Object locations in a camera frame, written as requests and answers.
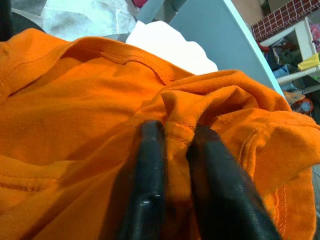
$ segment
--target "gray object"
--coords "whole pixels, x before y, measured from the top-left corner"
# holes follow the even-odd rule
[[[164,2],[165,0],[148,0],[140,9],[139,13],[136,16],[136,19],[145,24],[152,22]]]
[[[185,3],[187,0],[172,0],[172,6],[173,8],[178,11]]]

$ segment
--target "red brick pattern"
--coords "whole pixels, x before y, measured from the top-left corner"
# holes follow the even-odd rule
[[[256,41],[261,42],[320,9],[320,0],[292,0],[252,25]]]

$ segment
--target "white fabric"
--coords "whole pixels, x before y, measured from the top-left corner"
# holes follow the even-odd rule
[[[126,40],[195,75],[218,71],[217,65],[207,58],[204,49],[194,41],[186,41],[180,32],[163,21],[136,23]]]

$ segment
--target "yellow object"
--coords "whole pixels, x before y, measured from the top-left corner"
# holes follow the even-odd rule
[[[299,71],[304,71],[307,69],[315,68],[320,65],[319,53],[309,57],[307,60],[304,60],[298,64]]]

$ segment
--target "orange fabric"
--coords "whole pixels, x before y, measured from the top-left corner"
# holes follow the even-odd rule
[[[145,120],[167,144],[164,239],[197,239],[186,160],[197,123],[253,178],[284,239],[311,240],[320,128],[240,71],[202,76],[97,37],[0,43],[0,239],[113,239]]]

